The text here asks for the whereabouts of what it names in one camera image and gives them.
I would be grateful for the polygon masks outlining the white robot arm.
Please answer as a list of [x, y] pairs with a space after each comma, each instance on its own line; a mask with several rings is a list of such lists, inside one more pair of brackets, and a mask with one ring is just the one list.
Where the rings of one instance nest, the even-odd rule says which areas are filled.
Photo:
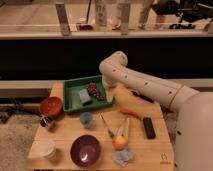
[[213, 171], [213, 92], [128, 69], [127, 63], [122, 51], [104, 59], [104, 86], [122, 83], [178, 114], [174, 171]]

